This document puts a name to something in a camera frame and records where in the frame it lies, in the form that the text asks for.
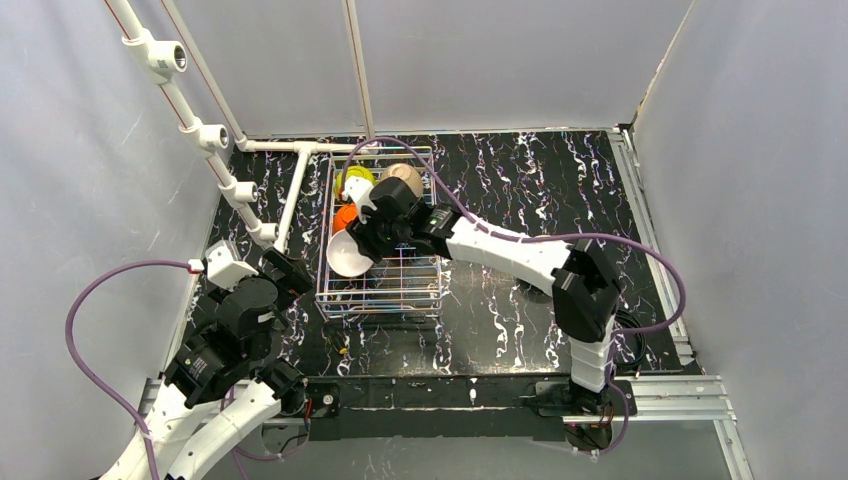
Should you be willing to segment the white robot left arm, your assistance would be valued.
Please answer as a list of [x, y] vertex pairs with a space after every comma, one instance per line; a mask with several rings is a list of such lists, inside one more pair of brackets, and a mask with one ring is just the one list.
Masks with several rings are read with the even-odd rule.
[[308, 415], [306, 376], [273, 354], [285, 312], [313, 287], [305, 262], [275, 248], [259, 266], [220, 242], [203, 261], [207, 288], [137, 431], [107, 479], [200, 479], [265, 420]]

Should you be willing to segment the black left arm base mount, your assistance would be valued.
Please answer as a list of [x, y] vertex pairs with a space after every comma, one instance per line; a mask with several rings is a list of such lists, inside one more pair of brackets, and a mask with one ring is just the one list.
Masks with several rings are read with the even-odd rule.
[[261, 426], [261, 440], [272, 457], [289, 454], [304, 445], [317, 424], [336, 419], [341, 410], [336, 383], [308, 383], [284, 398], [282, 411]]

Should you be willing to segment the yellow-green plastic bowl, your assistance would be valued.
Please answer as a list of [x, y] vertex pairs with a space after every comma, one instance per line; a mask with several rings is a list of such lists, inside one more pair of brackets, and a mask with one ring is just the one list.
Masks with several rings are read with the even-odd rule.
[[347, 168], [345, 174], [342, 173], [342, 170], [339, 170], [334, 181], [334, 195], [337, 199], [343, 198], [343, 188], [349, 178], [362, 178], [370, 185], [374, 185], [376, 183], [374, 174], [366, 167], [352, 165]]

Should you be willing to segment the beige ceramic bowl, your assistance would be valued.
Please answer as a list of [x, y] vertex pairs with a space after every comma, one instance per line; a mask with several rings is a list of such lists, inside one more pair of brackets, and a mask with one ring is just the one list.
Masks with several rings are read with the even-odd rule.
[[421, 174], [413, 166], [405, 163], [394, 163], [388, 166], [380, 175], [381, 181], [388, 178], [403, 180], [411, 191], [419, 198], [424, 195], [424, 184]]

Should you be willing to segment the white ceramic bowl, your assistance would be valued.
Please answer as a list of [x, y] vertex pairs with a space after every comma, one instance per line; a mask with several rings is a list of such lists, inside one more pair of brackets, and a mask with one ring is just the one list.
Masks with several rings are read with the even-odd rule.
[[358, 218], [358, 209], [354, 203], [343, 204], [335, 212], [332, 220], [332, 234], [344, 230]]
[[332, 235], [326, 257], [330, 269], [345, 278], [363, 275], [374, 265], [373, 260], [359, 253], [355, 240], [346, 230]]

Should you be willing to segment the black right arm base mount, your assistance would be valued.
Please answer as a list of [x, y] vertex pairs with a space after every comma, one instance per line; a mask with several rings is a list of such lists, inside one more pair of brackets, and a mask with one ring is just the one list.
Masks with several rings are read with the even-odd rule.
[[578, 453], [599, 456], [619, 442], [613, 423], [626, 423], [638, 413], [628, 381], [614, 381], [593, 392], [567, 381], [540, 381], [528, 386], [517, 403], [543, 418], [560, 418], [566, 441]]

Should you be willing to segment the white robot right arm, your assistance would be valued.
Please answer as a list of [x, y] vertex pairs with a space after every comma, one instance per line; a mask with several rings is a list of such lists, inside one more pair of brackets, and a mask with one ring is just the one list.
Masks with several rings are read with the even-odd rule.
[[549, 296], [556, 325], [572, 343], [571, 384], [593, 394], [605, 391], [621, 286], [597, 242], [520, 235], [465, 215], [452, 203], [430, 204], [397, 177], [376, 184], [350, 177], [342, 196], [357, 210], [345, 230], [359, 256], [373, 263], [405, 244], [501, 271]]

